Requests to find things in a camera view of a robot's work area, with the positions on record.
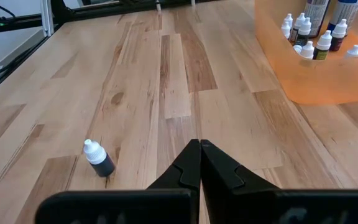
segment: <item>orange container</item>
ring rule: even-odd
[[[321,34],[335,7],[335,0],[331,2]],[[280,29],[285,16],[292,13],[295,22],[305,4],[306,0],[255,0],[256,36],[287,97],[309,105],[358,101],[358,58],[344,58],[358,44],[358,15],[340,51],[330,52],[326,60],[307,60],[293,50]]]

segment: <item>white bottle cap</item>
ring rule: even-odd
[[[305,13],[301,13],[298,18],[296,18],[295,24],[294,24],[294,28],[299,29],[302,26],[302,23],[306,20],[305,18]]]
[[[313,41],[308,41],[308,43],[302,47],[301,56],[307,59],[313,59],[313,53]]]
[[[292,21],[293,21],[293,19],[292,19],[292,14],[291,14],[291,13],[288,13],[287,16],[286,16],[286,18],[284,19],[284,23],[285,23],[285,22],[288,22],[288,25],[292,28]]]
[[[288,25],[288,22],[284,22],[284,24],[281,26],[281,31],[287,39],[290,37],[291,27]]]
[[[332,39],[333,37],[331,36],[331,31],[327,30],[326,33],[318,40],[316,48],[319,50],[329,50]]]
[[[345,58],[358,57],[358,45],[353,46],[352,49],[348,50],[345,54]]]
[[[90,139],[87,139],[84,142],[84,153],[86,159],[93,165],[103,162],[107,157],[107,153],[103,147],[101,147],[98,142]]]
[[[293,49],[298,53],[301,54],[302,46],[300,45],[294,45]]]
[[[302,23],[298,34],[300,35],[309,35],[311,30],[311,22],[310,17],[307,17],[305,21]]]
[[[341,20],[340,23],[338,23],[335,26],[335,29],[333,31],[333,37],[335,38],[343,38],[346,35],[346,29],[347,29],[347,24],[346,24],[346,19]]]

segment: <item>wooden table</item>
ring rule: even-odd
[[[358,103],[289,101],[253,15],[227,0],[65,24],[0,85],[0,223],[31,223],[64,190],[144,189],[192,138],[279,187],[358,188]]]

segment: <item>table surface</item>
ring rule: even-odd
[[[279,187],[358,188],[358,103],[289,101],[253,17],[253,1],[227,0],[60,28],[0,85],[0,223],[31,223],[64,190],[144,189],[192,138]]]

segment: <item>paint bottle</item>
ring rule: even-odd
[[[301,56],[306,59],[313,59],[314,47],[313,41],[308,41],[308,43],[302,47]]]
[[[311,18],[310,37],[317,37],[320,33],[329,3],[330,0],[307,0],[305,16]]]
[[[299,28],[298,35],[296,36],[294,45],[300,45],[302,47],[306,45],[306,43],[309,40],[310,27],[311,27],[310,18],[307,17],[305,21],[302,23],[301,27]]]
[[[283,32],[285,38],[290,37],[291,27],[288,25],[288,22],[284,22],[284,24],[281,26],[281,31]]]
[[[292,14],[291,14],[291,13],[288,13],[287,16],[286,16],[286,18],[284,19],[283,24],[284,24],[285,22],[288,22],[288,25],[292,28],[292,21],[293,21],[293,19],[292,19]]]
[[[338,0],[335,6],[334,14],[329,21],[329,30],[334,30],[336,24],[340,23],[343,19],[347,21],[346,35],[351,28],[351,25],[356,18],[358,12],[358,0]]]
[[[298,54],[301,54],[302,46],[300,46],[300,45],[294,45],[294,46],[293,46],[293,49],[294,49]]]
[[[294,42],[298,35],[299,28],[301,27],[302,23],[305,21],[305,13],[301,13],[298,18],[296,18],[295,24],[292,27],[290,41]]]
[[[345,54],[345,58],[358,57],[358,45],[353,46]]]
[[[109,155],[98,142],[90,139],[85,140],[84,153],[86,159],[100,177],[108,177],[115,170],[116,167]]]
[[[320,37],[314,50],[314,60],[325,60],[327,58],[332,39],[333,37],[331,36],[330,30],[327,30],[326,33]]]
[[[346,19],[343,19],[338,25],[336,25],[334,31],[332,32],[333,41],[331,42],[331,47],[329,50],[338,51],[341,48],[343,39],[346,35]]]

